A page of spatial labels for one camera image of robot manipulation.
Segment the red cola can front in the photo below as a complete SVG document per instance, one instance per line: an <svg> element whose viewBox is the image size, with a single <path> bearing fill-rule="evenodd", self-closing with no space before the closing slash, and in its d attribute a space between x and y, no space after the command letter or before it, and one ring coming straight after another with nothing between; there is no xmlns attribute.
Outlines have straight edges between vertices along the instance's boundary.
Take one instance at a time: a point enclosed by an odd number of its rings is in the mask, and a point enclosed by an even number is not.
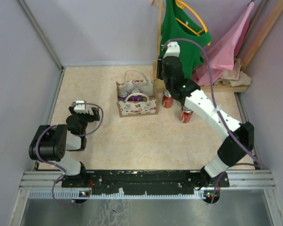
<svg viewBox="0 0 283 226"><path fill-rule="evenodd" d="M162 105L164 108L171 108L173 106L174 99L171 96L170 92L168 90L164 91L163 97L162 97Z"/></svg>

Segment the red cola can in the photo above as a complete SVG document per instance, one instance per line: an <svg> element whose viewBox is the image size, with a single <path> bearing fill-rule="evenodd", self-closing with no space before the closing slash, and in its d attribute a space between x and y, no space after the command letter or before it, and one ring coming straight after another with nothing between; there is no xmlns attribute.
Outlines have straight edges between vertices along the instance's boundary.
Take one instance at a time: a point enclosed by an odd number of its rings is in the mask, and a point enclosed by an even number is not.
<svg viewBox="0 0 283 226"><path fill-rule="evenodd" d="M188 123L191 120L191 116L193 111L185 106L182 106L180 114L179 114L179 121L183 123Z"/></svg>
<svg viewBox="0 0 283 226"><path fill-rule="evenodd" d="M171 108L173 106L174 99L171 96L170 92L168 90L164 91L163 97L162 97L162 105L164 108Z"/></svg>

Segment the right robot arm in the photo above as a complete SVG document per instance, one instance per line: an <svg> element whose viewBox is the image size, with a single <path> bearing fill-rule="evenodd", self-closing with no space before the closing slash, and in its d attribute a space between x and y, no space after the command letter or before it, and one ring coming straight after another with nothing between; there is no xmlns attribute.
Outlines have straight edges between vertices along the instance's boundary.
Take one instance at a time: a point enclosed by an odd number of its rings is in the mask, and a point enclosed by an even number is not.
<svg viewBox="0 0 283 226"><path fill-rule="evenodd" d="M200 116L221 138L216 155L200 170L197 187L212 186L218 175L248 155L254 145L254 126L232 118L214 106L212 98L194 81L184 78L183 65L178 57L158 58L157 78L163 80L171 97L183 107Z"/></svg>

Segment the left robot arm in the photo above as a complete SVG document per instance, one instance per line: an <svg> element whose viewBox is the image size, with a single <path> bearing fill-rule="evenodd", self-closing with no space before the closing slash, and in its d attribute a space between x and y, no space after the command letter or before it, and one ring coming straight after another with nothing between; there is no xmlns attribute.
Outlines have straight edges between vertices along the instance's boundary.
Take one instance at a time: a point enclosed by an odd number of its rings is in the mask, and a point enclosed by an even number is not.
<svg viewBox="0 0 283 226"><path fill-rule="evenodd" d="M99 129L103 122L103 109L88 103L76 101L68 109L70 116L66 124L41 125L29 146L29 157L57 167L62 171L63 187L83 187L88 185L89 174L80 161L75 160L69 152L83 151L87 144L87 135Z"/></svg>

